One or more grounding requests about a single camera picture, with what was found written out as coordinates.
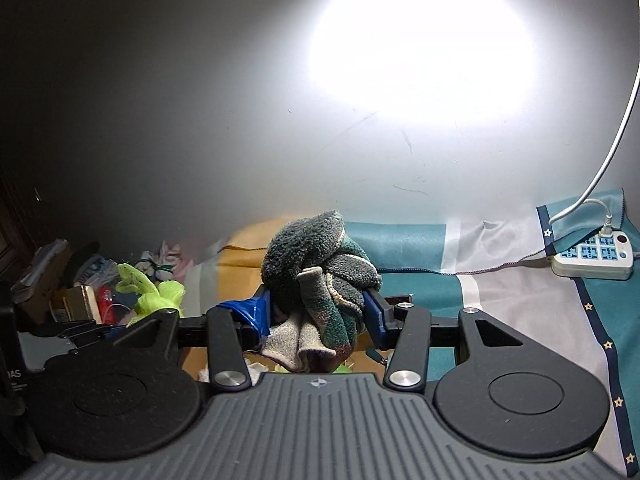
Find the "bright light spot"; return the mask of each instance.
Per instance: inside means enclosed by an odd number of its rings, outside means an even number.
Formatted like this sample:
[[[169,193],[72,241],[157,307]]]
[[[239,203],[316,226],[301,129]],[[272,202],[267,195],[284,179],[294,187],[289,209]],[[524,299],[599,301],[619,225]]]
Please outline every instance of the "bright light spot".
[[[419,123],[478,123],[519,108],[532,47],[501,0],[333,0],[312,80],[351,106]]]

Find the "white fabric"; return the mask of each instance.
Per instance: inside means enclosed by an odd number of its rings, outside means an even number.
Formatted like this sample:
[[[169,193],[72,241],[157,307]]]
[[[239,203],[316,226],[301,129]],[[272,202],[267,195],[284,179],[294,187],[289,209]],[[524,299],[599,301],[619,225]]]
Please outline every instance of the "white fabric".
[[[181,308],[185,317],[200,316],[218,304],[218,256],[190,267],[184,279]]]
[[[460,288],[462,289],[462,303],[463,307],[473,307],[478,310],[484,310],[480,303],[480,291],[478,290],[478,282],[471,274],[458,274],[456,276],[460,282]]]
[[[458,242],[460,241],[460,222],[447,222],[444,235],[444,249],[442,251],[442,264],[440,272],[443,274],[455,274],[456,258],[458,257]]]
[[[545,260],[471,277],[485,312],[590,371],[609,392],[607,358],[572,280],[556,276]],[[595,452],[626,476],[611,405]]]
[[[455,260],[455,272],[495,269],[540,252],[545,241],[540,220],[533,210],[529,215],[504,222],[463,223]]]

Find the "white cable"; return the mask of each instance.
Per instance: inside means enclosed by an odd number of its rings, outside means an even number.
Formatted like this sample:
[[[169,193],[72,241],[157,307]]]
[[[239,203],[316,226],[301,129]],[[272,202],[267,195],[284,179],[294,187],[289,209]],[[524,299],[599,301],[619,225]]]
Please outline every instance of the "white cable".
[[[109,305],[109,308],[113,308],[114,306],[121,306],[122,308],[126,308],[129,312],[131,312],[131,308],[128,307],[127,305],[122,304],[122,303],[111,303]]]
[[[613,236],[613,216],[609,206],[598,198],[585,198],[583,204],[598,204],[601,205],[607,211],[607,215],[604,219],[604,225],[600,229],[600,236],[603,238],[611,238]]]
[[[639,19],[639,26],[640,26],[640,0],[638,0],[638,19]],[[636,96],[638,95],[639,85],[640,85],[640,58],[638,59],[638,71],[636,72],[636,80],[634,81],[634,86],[633,86],[633,89],[631,90],[631,96],[629,97],[629,101],[626,104],[625,114],[622,116],[622,122],[620,123],[618,132],[616,133],[616,138],[613,140],[613,144],[609,149],[609,153],[607,153],[607,157],[604,159],[604,162],[602,163],[602,166],[598,170],[598,173],[596,173],[596,176],[593,177],[593,180],[591,181],[587,189],[584,190],[584,193],[580,196],[580,198],[571,206],[563,209],[558,214],[553,215],[549,219],[549,225],[551,225],[553,222],[558,221],[561,218],[564,218],[565,216],[569,215],[570,213],[573,213],[576,209],[578,209],[585,202],[585,200],[591,194],[593,189],[598,185],[600,179],[602,178],[602,175],[604,174],[605,171],[607,171],[607,168],[609,167],[611,159],[616,153],[618,145],[620,144],[620,140],[622,140],[622,135],[625,133],[626,124],[629,122],[629,116],[631,115],[631,110],[633,109],[634,103],[636,102]]]

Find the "logo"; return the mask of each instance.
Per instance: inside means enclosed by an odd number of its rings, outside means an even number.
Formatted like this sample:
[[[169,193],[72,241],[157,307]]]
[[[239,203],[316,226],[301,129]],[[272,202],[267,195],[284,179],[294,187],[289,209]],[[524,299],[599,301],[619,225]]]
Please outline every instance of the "logo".
[[[322,377],[316,377],[313,381],[310,381],[309,384],[311,384],[314,388],[318,388],[318,390],[324,386],[327,386],[328,384],[331,384],[329,381],[323,379]]]

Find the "green plush cloth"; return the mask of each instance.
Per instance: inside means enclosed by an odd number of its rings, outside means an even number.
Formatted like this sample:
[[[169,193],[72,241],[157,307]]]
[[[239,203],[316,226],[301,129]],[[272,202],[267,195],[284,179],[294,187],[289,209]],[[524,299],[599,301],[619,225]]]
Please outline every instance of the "green plush cloth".
[[[116,290],[124,294],[135,292],[140,295],[134,307],[136,315],[129,321],[128,326],[161,308],[174,308],[182,317],[180,303],[184,297],[183,284],[171,280],[156,287],[144,272],[129,264],[119,264],[118,273],[120,281],[116,284]]]
[[[382,280],[336,210],[284,226],[267,248],[262,280],[287,319],[262,349],[290,371],[333,371],[364,329],[364,288]]]

